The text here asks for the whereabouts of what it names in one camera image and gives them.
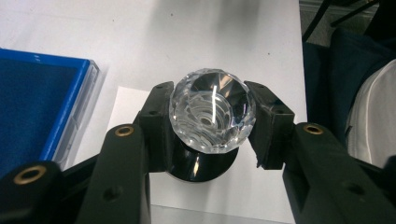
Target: threaded brass hole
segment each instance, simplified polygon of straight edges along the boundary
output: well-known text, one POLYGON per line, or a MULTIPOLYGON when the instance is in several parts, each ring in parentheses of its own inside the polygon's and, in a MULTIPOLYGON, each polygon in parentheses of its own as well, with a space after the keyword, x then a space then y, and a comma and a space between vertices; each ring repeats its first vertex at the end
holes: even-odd
POLYGON ((134 128, 131 126, 122 126, 116 130, 116 136, 123 137, 128 136, 134 132, 134 128))
POLYGON ((323 134, 323 130, 316 125, 307 124, 304 126, 304 130, 312 134, 323 134))
POLYGON ((37 181, 37 179, 43 176, 46 172, 47 168, 42 165, 26 168, 14 177, 14 183, 17 185, 30 184, 37 181))

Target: white paper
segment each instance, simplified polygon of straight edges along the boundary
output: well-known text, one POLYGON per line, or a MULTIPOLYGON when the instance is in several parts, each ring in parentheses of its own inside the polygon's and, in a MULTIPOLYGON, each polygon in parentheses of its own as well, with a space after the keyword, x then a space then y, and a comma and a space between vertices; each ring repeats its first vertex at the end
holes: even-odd
MULTIPOLYGON (((119 87, 107 129, 132 123, 149 93, 119 87)), ((150 174, 151 203, 237 217, 293 223, 282 171, 256 168, 256 156, 246 141, 232 167, 201 184, 180 181, 167 173, 150 174)))

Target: round black base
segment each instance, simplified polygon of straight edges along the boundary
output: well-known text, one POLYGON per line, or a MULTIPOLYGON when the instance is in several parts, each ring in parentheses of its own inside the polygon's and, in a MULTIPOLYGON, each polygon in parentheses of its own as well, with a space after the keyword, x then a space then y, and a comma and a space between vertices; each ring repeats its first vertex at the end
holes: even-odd
POLYGON ((167 172, 184 181, 206 182, 224 174, 233 164, 238 148, 225 154, 205 154, 175 141, 167 172))

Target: blue box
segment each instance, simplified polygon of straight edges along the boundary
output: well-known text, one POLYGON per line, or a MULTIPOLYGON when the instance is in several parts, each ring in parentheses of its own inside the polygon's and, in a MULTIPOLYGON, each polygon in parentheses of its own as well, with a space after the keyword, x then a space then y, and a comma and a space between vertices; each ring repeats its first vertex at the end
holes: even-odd
POLYGON ((65 160, 99 74, 90 60, 0 49, 0 178, 26 162, 65 160))

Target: clear glass gem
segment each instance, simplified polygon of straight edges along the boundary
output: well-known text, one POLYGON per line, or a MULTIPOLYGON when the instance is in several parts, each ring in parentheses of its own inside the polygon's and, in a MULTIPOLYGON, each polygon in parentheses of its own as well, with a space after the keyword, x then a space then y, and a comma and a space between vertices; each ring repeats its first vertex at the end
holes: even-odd
POLYGON ((219 69, 201 69, 177 83, 169 119, 180 139, 204 153, 226 153, 250 135, 256 105, 248 87, 219 69))

